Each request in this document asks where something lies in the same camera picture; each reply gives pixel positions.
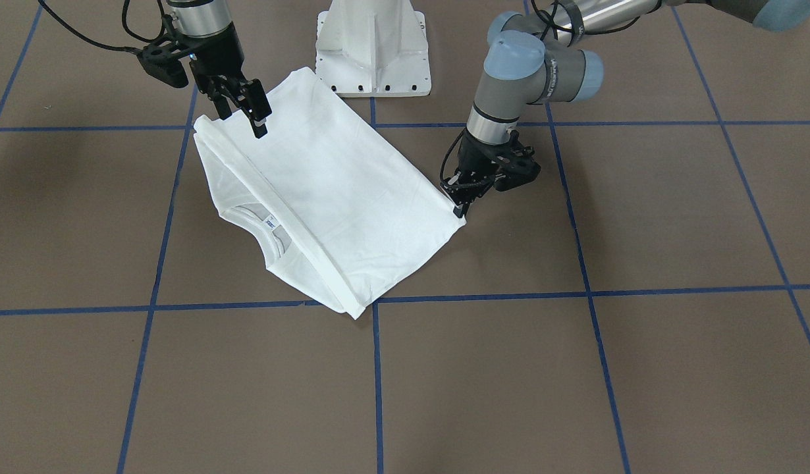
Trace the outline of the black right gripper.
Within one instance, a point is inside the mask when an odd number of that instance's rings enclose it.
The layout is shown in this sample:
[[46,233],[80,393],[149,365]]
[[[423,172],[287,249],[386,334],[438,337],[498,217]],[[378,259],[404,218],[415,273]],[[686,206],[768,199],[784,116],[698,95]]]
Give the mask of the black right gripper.
[[215,106],[221,120],[232,115],[227,97],[237,98],[237,107],[250,121],[254,137],[267,134],[267,117],[272,108],[258,79],[248,80],[242,73],[244,54],[236,27],[230,23],[210,36],[189,36],[190,66],[198,90]]

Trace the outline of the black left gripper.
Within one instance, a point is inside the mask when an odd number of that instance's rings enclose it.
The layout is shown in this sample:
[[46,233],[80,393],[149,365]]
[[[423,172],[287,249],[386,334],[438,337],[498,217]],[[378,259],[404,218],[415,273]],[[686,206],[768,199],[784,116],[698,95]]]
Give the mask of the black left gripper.
[[[456,151],[457,164],[455,171],[447,177],[445,167],[453,151]],[[487,144],[474,138],[468,129],[460,131],[441,163],[441,188],[455,203],[453,214],[456,218],[466,218],[468,204],[489,191],[496,174],[510,156],[510,143]]]

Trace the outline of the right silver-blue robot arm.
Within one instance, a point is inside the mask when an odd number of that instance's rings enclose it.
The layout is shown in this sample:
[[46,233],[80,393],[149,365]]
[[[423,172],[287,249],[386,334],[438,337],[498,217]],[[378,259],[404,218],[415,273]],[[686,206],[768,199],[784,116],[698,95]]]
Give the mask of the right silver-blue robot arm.
[[236,107],[250,121],[255,138],[267,134],[272,113],[263,85],[242,71],[244,51],[225,1],[168,1],[182,51],[190,59],[196,87],[227,120]]

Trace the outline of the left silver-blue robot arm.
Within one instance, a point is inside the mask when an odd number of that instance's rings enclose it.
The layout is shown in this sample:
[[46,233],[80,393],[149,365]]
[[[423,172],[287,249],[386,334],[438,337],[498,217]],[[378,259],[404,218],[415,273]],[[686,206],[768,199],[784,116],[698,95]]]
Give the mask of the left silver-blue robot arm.
[[529,13],[505,12],[487,31],[489,50],[464,129],[451,150],[457,166],[441,188],[464,218],[488,191],[505,192],[531,183],[540,173],[532,147],[517,129],[528,105],[589,99],[601,89],[603,60],[577,44],[589,36],[627,30],[643,16],[676,1],[531,2]]

